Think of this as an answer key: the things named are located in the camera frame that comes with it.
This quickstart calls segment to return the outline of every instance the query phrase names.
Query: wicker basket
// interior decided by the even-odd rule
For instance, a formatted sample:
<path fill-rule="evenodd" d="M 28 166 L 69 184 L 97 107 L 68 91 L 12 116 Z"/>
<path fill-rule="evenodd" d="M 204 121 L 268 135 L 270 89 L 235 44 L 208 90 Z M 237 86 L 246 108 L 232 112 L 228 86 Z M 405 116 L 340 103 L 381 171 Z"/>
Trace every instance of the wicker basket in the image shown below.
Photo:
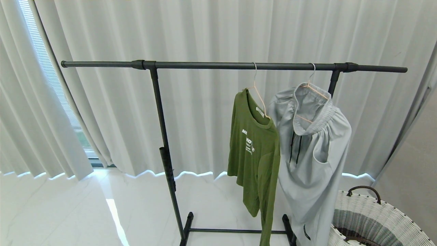
<path fill-rule="evenodd" d="M 352 195 L 359 188 L 371 189 L 377 198 Z M 435 246 L 406 214 L 369 186 L 339 191 L 328 245 Z"/>

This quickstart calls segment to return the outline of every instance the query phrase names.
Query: horizontal rod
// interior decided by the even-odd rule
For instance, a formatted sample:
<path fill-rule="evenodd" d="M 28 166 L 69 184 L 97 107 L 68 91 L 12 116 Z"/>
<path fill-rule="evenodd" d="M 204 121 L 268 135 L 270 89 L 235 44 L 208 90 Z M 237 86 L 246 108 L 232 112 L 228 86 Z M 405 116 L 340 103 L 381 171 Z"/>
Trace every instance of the horizontal rod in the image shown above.
<path fill-rule="evenodd" d="M 237 229 L 190 228 L 190 232 L 261 233 L 261 230 L 237 230 Z M 272 234 L 287 234 L 287 232 L 286 232 L 286 231 L 272 231 Z"/>
<path fill-rule="evenodd" d="M 311 63 L 256 63 L 259 70 L 313 70 Z M 237 69 L 249 70 L 255 69 L 253 63 L 239 62 L 154 62 L 135 60 L 130 62 L 123 61 L 62 61 L 62 67 L 133 67 L 136 69 Z M 315 63 L 316 70 L 346 71 L 346 63 Z M 389 66 L 372 66 L 372 65 L 355 65 L 354 71 L 374 71 L 374 72 L 392 72 L 405 73 L 406 67 L 389 67 Z"/>

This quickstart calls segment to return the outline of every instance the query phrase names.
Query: white tile floor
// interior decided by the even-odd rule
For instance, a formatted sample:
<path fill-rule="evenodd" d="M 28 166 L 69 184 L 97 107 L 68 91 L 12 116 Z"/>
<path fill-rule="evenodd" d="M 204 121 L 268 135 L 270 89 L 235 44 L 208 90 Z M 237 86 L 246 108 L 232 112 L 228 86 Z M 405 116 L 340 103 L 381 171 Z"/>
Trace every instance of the white tile floor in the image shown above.
<path fill-rule="evenodd" d="M 181 175 L 177 198 L 182 222 L 193 227 L 260 229 L 260 218 L 242 203 L 242 187 L 226 175 Z M 343 177 L 340 189 L 369 185 L 366 177 Z M 273 230 L 289 213 L 278 184 Z M 166 178 L 146 172 L 132 178 L 116 169 L 96 169 L 82 181 L 64 176 L 0 175 L 1 246 L 177 246 L 180 236 Z M 189 246 L 258 245 L 259 234 L 192 232 Z M 286 246 L 285 235 L 271 245 Z"/>

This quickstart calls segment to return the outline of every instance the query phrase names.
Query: clothing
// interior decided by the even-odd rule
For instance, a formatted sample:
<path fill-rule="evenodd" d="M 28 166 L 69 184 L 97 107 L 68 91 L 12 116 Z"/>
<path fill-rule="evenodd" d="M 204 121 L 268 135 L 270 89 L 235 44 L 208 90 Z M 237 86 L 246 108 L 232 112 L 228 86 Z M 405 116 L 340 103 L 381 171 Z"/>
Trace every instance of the clothing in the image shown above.
<path fill-rule="evenodd" d="M 243 186 L 243 203 L 256 217 L 261 210 L 260 246 L 270 244 L 276 183 L 281 159 L 273 121 L 264 117 L 248 89 L 235 96 L 228 175 Z"/>
<path fill-rule="evenodd" d="M 280 136 L 278 179 L 291 206 L 291 228 L 302 246 L 323 246 L 328 243 L 351 127 L 328 92 L 311 85 L 326 99 L 300 86 L 277 93 L 267 112 Z"/>

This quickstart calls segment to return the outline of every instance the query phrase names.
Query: clothes rack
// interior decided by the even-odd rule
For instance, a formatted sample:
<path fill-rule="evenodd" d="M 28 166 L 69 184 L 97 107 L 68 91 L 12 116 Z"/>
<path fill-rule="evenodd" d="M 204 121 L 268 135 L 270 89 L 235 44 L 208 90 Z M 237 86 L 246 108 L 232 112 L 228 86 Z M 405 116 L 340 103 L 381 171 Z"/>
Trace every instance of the clothes rack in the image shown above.
<path fill-rule="evenodd" d="M 228 63 L 228 62 L 158 62 L 146 60 L 126 61 L 62 61 L 62 67 L 131 67 L 140 70 L 150 70 L 150 76 L 153 82 L 156 106 L 158 109 L 158 118 L 160 121 L 163 147 L 160 148 L 161 158 L 173 203 L 174 213 L 176 215 L 177 226 L 180 234 L 180 246 L 186 246 L 190 232 L 233 232 L 233 233 L 261 233 L 261 230 L 241 230 L 241 229 L 212 229 L 212 228 L 192 228 L 194 214 L 188 213 L 185 226 L 182 225 L 179 207 L 176 198 L 176 182 L 173 175 L 173 166 L 171 164 L 170 149 L 167 139 L 167 130 L 164 120 L 164 112 L 161 101 L 161 93 L 158 83 L 158 69 L 232 69 L 232 70 L 253 70 L 253 63 Z M 406 67 L 388 67 L 358 65 L 355 63 L 316 63 L 316 70 L 332 71 L 331 82 L 328 92 L 331 96 L 337 84 L 341 72 L 349 73 L 355 71 L 373 71 L 373 72 L 392 72 L 405 73 Z M 258 70 L 314 70 L 312 63 L 257 63 Z M 288 216 L 282 216 L 284 231 L 272 231 L 272 234 L 286 234 L 290 246 L 296 245 L 296 237 L 291 230 Z"/>

